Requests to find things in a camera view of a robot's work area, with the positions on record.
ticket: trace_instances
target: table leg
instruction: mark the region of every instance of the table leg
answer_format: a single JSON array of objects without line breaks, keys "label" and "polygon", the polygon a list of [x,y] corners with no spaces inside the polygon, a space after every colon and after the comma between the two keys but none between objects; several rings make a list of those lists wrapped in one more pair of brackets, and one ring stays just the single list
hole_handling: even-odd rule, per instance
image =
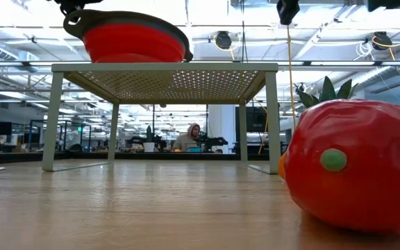
[{"label": "table leg", "polygon": [[47,113],[47,129],[44,135],[44,152],[42,155],[42,170],[53,171],[53,159],[55,158],[56,128],[60,114],[61,94],[64,73],[54,72],[50,93],[49,111]]},{"label": "table leg", "polygon": [[240,125],[240,160],[248,161],[248,144],[247,144],[247,103],[240,103],[239,107],[239,125]]},{"label": "table leg", "polygon": [[281,143],[278,123],[278,102],[276,72],[265,72],[268,138],[269,138],[269,173],[278,174],[278,159],[281,157]]},{"label": "table leg", "polygon": [[119,104],[114,103],[112,110],[112,122],[110,125],[110,140],[109,140],[109,154],[108,162],[114,163],[115,160],[115,147],[117,146],[117,124],[118,124],[118,110]]}]

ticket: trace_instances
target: metal table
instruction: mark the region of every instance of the metal table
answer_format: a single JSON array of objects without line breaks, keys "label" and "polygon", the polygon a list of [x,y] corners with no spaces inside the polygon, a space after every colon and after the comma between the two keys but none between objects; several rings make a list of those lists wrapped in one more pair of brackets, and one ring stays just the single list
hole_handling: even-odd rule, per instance
[{"label": "metal table", "polygon": [[[276,63],[99,63],[52,65],[47,128],[56,128],[63,79],[113,104],[108,162],[115,158],[120,104],[235,104],[240,105],[241,161],[247,163],[246,103],[266,85],[268,135],[273,150],[269,167],[250,165],[276,174],[280,158]],[[53,172],[56,131],[45,133],[42,169]]]}]

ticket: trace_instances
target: wooden table surface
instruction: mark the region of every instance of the wooden table surface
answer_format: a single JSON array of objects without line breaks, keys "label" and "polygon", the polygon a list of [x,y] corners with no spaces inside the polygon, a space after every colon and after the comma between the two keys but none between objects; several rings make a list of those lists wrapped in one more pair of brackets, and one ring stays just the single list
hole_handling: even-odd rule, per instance
[{"label": "wooden table surface", "polygon": [[0,249],[400,250],[400,237],[317,221],[278,176],[238,162],[118,160],[55,173],[38,162],[0,166]]}]

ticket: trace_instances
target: red silicone bowl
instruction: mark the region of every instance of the red silicone bowl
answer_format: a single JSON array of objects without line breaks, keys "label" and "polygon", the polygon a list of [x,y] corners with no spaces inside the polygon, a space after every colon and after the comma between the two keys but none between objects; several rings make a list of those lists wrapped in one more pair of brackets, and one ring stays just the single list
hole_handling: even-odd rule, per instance
[{"label": "red silicone bowl", "polygon": [[[70,24],[78,17],[76,24]],[[174,25],[142,13],[77,10],[65,30],[84,42],[94,63],[179,63],[192,54],[185,34]]]}]

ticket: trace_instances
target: perforated tabletop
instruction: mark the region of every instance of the perforated tabletop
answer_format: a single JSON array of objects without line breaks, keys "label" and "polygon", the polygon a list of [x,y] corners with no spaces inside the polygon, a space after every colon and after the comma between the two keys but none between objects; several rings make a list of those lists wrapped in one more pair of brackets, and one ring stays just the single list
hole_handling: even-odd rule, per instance
[{"label": "perforated tabletop", "polygon": [[275,63],[101,63],[52,65],[53,72],[112,103],[239,104],[265,85]]}]

